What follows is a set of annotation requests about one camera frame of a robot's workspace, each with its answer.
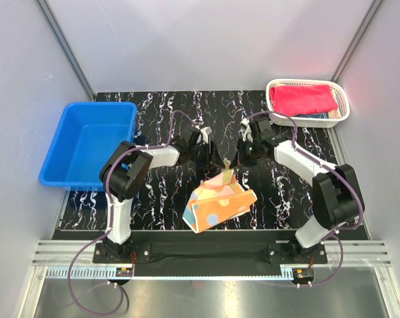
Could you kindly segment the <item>orange patterned towel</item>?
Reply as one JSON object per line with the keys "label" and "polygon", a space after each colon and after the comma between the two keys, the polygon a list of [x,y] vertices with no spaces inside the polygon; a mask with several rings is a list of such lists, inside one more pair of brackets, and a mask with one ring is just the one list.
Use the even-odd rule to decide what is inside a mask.
{"label": "orange patterned towel", "polygon": [[257,201],[255,192],[245,190],[230,169],[230,161],[217,176],[201,182],[189,196],[183,221],[196,234],[209,230],[250,210]]}

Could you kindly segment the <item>pink towel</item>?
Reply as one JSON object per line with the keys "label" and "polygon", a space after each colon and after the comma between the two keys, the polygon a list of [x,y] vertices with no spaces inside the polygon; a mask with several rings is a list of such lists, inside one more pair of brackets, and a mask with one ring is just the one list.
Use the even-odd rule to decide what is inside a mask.
{"label": "pink towel", "polygon": [[290,117],[338,108],[329,85],[278,85],[270,88],[270,99],[276,112]]}

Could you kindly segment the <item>teal beige Doraemon towel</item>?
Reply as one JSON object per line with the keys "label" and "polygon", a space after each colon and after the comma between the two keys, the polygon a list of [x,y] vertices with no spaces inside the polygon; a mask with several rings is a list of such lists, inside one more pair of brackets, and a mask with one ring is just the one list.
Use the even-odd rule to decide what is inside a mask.
{"label": "teal beige Doraemon towel", "polygon": [[312,119],[339,119],[341,118],[340,111],[335,109],[326,113],[315,113],[315,114],[306,114],[306,115],[297,115],[300,118],[312,118]]}

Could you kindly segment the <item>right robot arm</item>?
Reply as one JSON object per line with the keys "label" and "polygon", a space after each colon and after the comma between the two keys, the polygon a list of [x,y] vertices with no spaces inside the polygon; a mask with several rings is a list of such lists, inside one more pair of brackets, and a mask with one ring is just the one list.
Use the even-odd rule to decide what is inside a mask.
{"label": "right robot arm", "polygon": [[231,168],[250,168],[267,158],[289,168],[312,187],[313,214],[282,245],[282,257],[304,262],[331,234],[361,224],[365,206],[353,167],[330,164],[306,151],[293,137],[277,134],[265,113],[246,117],[240,124],[244,132]]}

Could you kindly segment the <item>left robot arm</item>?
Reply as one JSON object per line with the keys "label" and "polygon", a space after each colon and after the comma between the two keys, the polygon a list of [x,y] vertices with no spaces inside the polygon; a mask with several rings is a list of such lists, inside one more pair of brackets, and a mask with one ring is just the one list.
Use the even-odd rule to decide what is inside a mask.
{"label": "left robot arm", "polygon": [[224,168],[211,133],[210,127],[187,127],[167,144],[137,146],[123,141],[118,145],[99,174],[107,198],[107,227],[96,242],[94,263],[135,260],[130,228],[132,202],[150,170],[187,162],[206,171]]}

